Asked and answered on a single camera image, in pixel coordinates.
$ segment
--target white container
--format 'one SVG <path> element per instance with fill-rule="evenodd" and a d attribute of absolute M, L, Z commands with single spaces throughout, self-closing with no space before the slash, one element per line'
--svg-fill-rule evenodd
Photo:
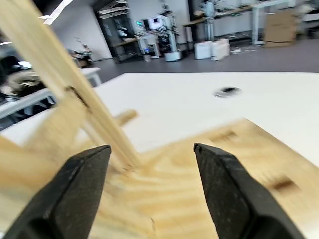
<path fill-rule="evenodd" d="M 211 41 L 204 41 L 195 44 L 195 58 L 207 59 L 211 58 Z"/>
<path fill-rule="evenodd" d="M 212 42 L 211 44 L 211 57 L 214 61 L 220 61 L 221 59 L 229 56 L 229 40 L 220 39 Z"/>

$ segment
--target white table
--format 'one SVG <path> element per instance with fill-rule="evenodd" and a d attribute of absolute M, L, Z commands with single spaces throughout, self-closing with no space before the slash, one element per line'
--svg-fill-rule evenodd
<path fill-rule="evenodd" d="M 102 84 L 101 79 L 98 75 L 98 71 L 101 70 L 100 68 L 93 67 L 93 68 L 84 68 L 80 70 L 88 80 L 93 79 L 97 86 Z M 28 106 L 32 106 L 48 97 L 54 97 L 54 96 L 52 92 L 48 88 L 46 88 L 38 92 L 35 92 L 31 95 L 25 96 L 17 101 L 5 103 L 0 106 L 0 119 L 7 117 L 19 110 L 25 109 Z"/>
<path fill-rule="evenodd" d="M 101 68 L 91 67 L 91 68 L 82 68 L 80 70 L 88 80 L 92 79 L 95 82 L 96 86 L 99 86 L 100 84 L 102 84 L 102 81 L 101 81 L 100 76 L 98 74 L 98 72 L 101 70 Z"/>
<path fill-rule="evenodd" d="M 139 152 L 245 117 L 319 166 L 318 73 L 123 74 L 95 88 L 113 115 L 139 116 L 123 127 Z M 217 98 L 221 87 L 242 89 Z M 48 111 L 1 132 L 23 144 Z"/>

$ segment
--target gray floor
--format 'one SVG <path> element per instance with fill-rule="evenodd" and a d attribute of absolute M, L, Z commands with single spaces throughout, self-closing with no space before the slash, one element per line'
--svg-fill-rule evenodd
<path fill-rule="evenodd" d="M 283 71 L 319 72 L 319 39 L 301 40 L 281 48 L 255 47 L 231 55 L 220 62 L 210 59 L 195 60 L 194 54 L 178 62 L 165 62 L 163 58 L 151 62 L 136 61 L 115 64 L 112 59 L 97 62 L 105 82 L 123 73 L 164 72 L 237 72 L 237 71 Z"/>

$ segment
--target plywood board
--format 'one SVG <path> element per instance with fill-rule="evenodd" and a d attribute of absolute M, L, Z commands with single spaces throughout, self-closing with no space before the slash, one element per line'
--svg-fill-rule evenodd
<path fill-rule="evenodd" d="M 319 220 L 318 168 L 244 119 L 143 155 L 146 164 L 125 174 L 109 174 L 105 190 L 150 216 L 159 239 L 217 239 L 197 168 L 194 143 L 236 155 L 309 238 Z"/>

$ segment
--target wooden frame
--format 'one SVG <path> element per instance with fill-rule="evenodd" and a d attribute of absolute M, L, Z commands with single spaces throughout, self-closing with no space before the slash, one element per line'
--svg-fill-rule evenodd
<path fill-rule="evenodd" d="M 90 238 L 217 239 L 193 153 L 206 143 L 233 153 L 304 234 L 318 220 L 318 169 L 253 123 L 234 125 L 139 155 L 29 0 L 2 0 L 0 29 L 59 99 L 24 147 L 0 138 L 0 231 L 70 156 L 110 144 L 112 157 Z M 87 141 L 74 141 L 79 129 Z M 278 187 L 290 180 L 293 187 Z"/>

